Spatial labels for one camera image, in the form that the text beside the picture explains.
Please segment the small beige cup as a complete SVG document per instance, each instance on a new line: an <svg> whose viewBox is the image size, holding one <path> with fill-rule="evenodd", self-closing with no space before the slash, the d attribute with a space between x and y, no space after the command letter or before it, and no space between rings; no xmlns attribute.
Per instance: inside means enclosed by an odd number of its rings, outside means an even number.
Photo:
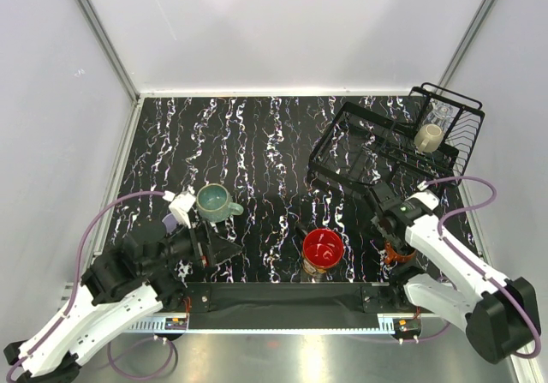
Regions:
<svg viewBox="0 0 548 383"><path fill-rule="evenodd" d="M440 146L444 131L433 123L423 125L414 137L416 149L421 153L433 153Z"/></svg>

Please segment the clear drinking glass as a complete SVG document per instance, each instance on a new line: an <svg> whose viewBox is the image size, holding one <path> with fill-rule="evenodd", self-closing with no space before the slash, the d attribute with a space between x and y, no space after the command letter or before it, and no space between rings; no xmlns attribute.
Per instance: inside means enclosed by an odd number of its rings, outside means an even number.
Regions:
<svg viewBox="0 0 548 383"><path fill-rule="evenodd" d="M434 101L428 114L428 122L438 125L443 131L447 131L454 117L455 107L445 102Z"/></svg>

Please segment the black mug red inside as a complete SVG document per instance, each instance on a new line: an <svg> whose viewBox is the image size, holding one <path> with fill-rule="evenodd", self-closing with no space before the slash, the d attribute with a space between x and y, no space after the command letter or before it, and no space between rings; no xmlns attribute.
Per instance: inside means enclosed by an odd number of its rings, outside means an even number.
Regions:
<svg viewBox="0 0 548 383"><path fill-rule="evenodd" d="M302 265L309 275L323 275L342 259L344 244L335 231L328 228L307 230L303 224L298 223L295 232L302 240Z"/></svg>

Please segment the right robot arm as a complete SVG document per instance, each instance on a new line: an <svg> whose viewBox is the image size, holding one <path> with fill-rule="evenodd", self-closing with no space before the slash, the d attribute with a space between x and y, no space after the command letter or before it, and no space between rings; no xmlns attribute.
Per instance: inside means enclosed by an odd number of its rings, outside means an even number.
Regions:
<svg viewBox="0 0 548 383"><path fill-rule="evenodd" d="M420 184L406 199L388 183L367 189L372 224L396 254L407 258L393 270L389 305L398 312L424 308L461 330L474 350L497 364L526 357L522 348L541 349L541 326L534 287L510 279L464 246L435 210L440 199Z"/></svg>

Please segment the orange glazed mug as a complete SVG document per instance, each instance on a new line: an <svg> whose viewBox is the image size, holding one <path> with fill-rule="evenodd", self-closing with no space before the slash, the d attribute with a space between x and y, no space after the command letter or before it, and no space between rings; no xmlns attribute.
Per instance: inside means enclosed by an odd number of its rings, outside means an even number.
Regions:
<svg viewBox="0 0 548 383"><path fill-rule="evenodd" d="M406 263L416 256L416 250L405 243L393 243L389 240L384 241L384 263L391 265L394 263Z"/></svg>

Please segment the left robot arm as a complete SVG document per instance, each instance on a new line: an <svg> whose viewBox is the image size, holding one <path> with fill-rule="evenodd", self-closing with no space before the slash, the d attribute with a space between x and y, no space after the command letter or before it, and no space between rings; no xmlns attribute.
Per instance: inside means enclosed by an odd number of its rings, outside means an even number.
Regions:
<svg viewBox="0 0 548 383"><path fill-rule="evenodd" d="M161 221L137 224L94 259L68 302L42 330L5 347L6 360L22 371L19 382L71 382L129 326L182 306L185 287L176 274L180 261L208 268L241 251L241 245L208 223L173 231Z"/></svg>

